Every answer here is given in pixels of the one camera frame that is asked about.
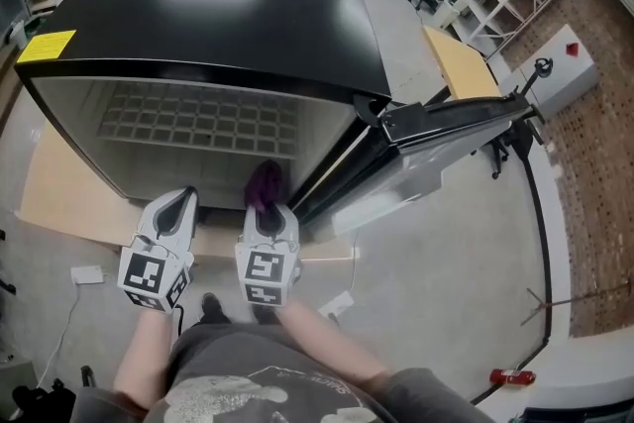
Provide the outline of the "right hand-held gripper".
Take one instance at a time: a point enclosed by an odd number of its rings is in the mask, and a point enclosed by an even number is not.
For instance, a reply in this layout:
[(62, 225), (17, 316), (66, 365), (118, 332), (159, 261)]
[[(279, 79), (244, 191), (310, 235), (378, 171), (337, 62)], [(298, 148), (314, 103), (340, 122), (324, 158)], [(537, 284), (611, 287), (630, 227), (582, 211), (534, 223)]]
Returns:
[(242, 243), (235, 248), (239, 283), (244, 298), (252, 305), (284, 307), (301, 275), (298, 220), (288, 207), (278, 207), (277, 211), (283, 226), (277, 240), (257, 243), (261, 238), (258, 211), (249, 206)]

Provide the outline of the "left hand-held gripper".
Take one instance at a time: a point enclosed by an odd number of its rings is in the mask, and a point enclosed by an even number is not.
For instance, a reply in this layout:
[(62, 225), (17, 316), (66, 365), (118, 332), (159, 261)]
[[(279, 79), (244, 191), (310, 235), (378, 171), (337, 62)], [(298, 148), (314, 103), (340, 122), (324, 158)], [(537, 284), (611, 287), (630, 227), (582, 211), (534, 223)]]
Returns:
[[(186, 186), (151, 201), (143, 210), (136, 235), (121, 251), (117, 285), (143, 309), (172, 313), (191, 282), (194, 256), (188, 252), (195, 236), (198, 192)], [(170, 250), (147, 237), (172, 235)]]

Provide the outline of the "purple cleaning cloth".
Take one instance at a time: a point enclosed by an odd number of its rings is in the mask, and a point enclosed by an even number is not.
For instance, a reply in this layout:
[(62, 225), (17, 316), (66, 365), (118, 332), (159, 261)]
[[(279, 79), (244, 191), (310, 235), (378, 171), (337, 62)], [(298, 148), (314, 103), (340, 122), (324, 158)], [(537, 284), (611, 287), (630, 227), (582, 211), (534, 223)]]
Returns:
[(268, 159), (255, 169), (244, 189), (245, 205), (256, 212), (257, 226), (262, 234), (276, 234), (281, 228), (282, 216), (276, 204), (282, 184), (281, 166)]

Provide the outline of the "black mini fridge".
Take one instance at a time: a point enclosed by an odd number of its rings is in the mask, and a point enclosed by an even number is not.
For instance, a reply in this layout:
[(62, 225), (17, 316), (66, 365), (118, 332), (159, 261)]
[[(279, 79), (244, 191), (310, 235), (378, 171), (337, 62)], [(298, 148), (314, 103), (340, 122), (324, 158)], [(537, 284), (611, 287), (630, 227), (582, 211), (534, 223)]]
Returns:
[(192, 186), (239, 211), (272, 160), (320, 241), (438, 190), (529, 109), (514, 93), (395, 102), (364, 0), (64, 0), (44, 33), (17, 73), (118, 195)]

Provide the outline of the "person's right forearm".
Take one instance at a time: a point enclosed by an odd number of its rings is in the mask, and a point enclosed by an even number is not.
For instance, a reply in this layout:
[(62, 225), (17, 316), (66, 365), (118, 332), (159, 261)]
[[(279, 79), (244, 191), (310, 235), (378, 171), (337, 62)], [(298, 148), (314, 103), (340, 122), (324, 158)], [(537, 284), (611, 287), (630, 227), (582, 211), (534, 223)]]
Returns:
[(274, 313), (287, 334), (314, 361), (373, 398), (384, 395), (389, 369), (331, 320), (298, 301)]

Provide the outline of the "person's left forearm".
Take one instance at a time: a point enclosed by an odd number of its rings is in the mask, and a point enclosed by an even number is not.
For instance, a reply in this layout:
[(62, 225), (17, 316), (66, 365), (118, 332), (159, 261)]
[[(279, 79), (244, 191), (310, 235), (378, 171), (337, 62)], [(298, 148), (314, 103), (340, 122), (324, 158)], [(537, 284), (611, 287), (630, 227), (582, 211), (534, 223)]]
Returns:
[(170, 314), (142, 310), (118, 367), (113, 390), (141, 409), (149, 410), (165, 395), (172, 327)]

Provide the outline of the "person's left black shoe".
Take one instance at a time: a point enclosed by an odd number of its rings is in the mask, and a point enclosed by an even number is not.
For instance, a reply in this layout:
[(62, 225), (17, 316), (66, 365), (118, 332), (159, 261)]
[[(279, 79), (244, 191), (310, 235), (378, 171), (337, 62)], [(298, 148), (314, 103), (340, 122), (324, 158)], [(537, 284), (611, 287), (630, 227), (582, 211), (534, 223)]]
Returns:
[(220, 300), (213, 293), (207, 292), (203, 295), (201, 300), (201, 309), (202, 317), (199, 321), (200, 324), (225, 325), (232, 323), (229, 317), (225, 314)]

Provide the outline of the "white power adapter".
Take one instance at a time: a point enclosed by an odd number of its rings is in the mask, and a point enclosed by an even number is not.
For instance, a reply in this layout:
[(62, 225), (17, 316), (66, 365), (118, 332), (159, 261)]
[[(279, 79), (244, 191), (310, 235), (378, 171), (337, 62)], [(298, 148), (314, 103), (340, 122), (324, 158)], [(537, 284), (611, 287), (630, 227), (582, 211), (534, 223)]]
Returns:
[(343, 291), (339, 295), (335, 296), (329, 302), (324, 304), (318, 312), (327, 318), (337, 319), (342, 313), (350, 309), (355, 304), (355, 301), (348, 290)]

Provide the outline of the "person's grey printed t-shirt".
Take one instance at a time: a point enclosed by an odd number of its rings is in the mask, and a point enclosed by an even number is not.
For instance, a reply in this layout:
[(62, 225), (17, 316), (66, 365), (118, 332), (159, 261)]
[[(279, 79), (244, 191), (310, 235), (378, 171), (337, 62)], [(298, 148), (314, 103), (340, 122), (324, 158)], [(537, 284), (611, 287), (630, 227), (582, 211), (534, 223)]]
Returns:
[(278, 327), (195, 325), (175, 341), (166, 394), (148, 411), (81, 389), (71, 423), (493, 423), (429, 370), (371, 394), (312, 360)]

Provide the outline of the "black bag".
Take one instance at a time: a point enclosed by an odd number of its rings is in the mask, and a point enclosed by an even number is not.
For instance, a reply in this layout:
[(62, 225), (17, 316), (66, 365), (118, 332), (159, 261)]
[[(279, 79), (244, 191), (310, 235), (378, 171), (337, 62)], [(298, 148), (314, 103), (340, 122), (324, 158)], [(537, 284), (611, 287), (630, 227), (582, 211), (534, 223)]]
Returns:
[(13, 423), (70, 423), (76, 395), (56, 379), (51, 391), (18, 386), (12, 397), (20, 410)]

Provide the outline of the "black tripod stand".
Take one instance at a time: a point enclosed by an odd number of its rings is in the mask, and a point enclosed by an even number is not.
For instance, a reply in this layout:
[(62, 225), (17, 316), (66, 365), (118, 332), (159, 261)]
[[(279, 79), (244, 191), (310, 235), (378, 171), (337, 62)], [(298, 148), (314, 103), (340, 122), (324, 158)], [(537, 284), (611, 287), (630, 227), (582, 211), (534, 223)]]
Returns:
[(512, 148), (522, 163), (524, 173), (529, 185), (542, 254), (544, 273), (544, 296), (540, 297), (532, 289), (527, 289), (528, 294), (532, 296), (537, 302), (537, 307), (530, 312), (529, 316), (521, 323), (521, 325), (526, 325), (534, 318), (540, 315), (544, 315), (544, 334), (542, 344), (539, 346), (539, 350), (544, 349), (549, 344), (552, 334), (552, 280), (550, 250), (546, 231), (546, 223), (544, 219), (544, 210), (537, 187), (537, 182), (535, 180), (534, 171), (529, 160), (529, 155), (531, 153), (533, 145), (544, 145), (543, 138), (539, 133), (537, 127), (532, 122), (532, 119), (536, 118), (541, 124), (544, 124), (545, 118), (540, 112), (539, 108), (529, 101), (528, 93), (532, 90), (533, 85), (538, 80), (548, 78), (552, 74), (553, 66), (554, 61), (551, 57), (538, 57), (534, 61), (533, 72), (529, 76), (526, 83), (522, 87), (515, 86), (509, 93), (509, 95), (512, 97), (517, 96), (525, 99), (528, 102), (527, 111), (518, 120), (513, 121), (506, 131), (496, 136), (486, 144), (486, 146), (491, 149), (491, 161), (493, 165), (493, 172), (491, 174), (491, 177), (494, 180), (497, 180), (500, 177), (503, 164), (507, 162), (509, 158), (508, 148)]

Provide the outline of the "red fire extinguisher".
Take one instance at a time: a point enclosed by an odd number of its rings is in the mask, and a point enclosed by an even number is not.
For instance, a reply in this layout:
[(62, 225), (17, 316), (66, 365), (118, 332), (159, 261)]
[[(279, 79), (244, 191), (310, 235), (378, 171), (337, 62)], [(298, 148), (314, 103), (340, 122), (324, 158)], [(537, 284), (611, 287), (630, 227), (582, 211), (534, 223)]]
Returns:
[(489, 381), (494, 385), (528, 386), (535, 382), (536, 374), (531, 370), (494, 369)]

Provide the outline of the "brown rod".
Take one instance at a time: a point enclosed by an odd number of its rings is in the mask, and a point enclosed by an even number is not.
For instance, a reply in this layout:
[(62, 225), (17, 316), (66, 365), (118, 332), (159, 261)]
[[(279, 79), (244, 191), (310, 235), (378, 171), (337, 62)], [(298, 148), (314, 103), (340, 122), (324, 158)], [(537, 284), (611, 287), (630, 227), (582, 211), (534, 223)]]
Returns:
[(605, 288), (605, 289), (597, 289), (594, 291), (587, 292), (582, 295), (577, 295), (570, 297), (568, 299), (550, 301), (547, 302), (538, 296), (531, 288), (527, 287), (527, 293), (537, 302), (537, 306), (530, 312), (530, 314), (520, 323), (521, 326), (526, 325), (532, 319), (534, 319), (537, 315), (539, 315), (542, 311), (550, 311), (554, 307), (573, 304), (577, 302), (583, 302), (586, 300), (602, 297), (605, 295), (610, 295), (612, 293), (616, 293), (622, 290), (625, 290), (628, 295), (632, 293), (632, 287), (634, 286), (634, 279), (632, 277), (627, 277), (623, 282), (615, 285), (613, 287)]

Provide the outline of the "white cabinet with red mark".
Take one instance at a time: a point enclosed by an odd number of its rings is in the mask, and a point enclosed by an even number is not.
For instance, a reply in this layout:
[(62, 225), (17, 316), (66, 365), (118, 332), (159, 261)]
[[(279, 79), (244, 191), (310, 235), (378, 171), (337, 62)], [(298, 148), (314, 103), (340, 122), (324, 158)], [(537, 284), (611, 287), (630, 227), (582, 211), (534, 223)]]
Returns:
[(564, 25), (501, 82), (500, 90), (508, 93), (517, 87), (520, 91), (533, 74), (538, 58), (551, 58), (553, 70), (548, 77), (536, 79), (527, 99), (545, 119), (553, 118), (598, 83), (595, 62), (571, 26)]

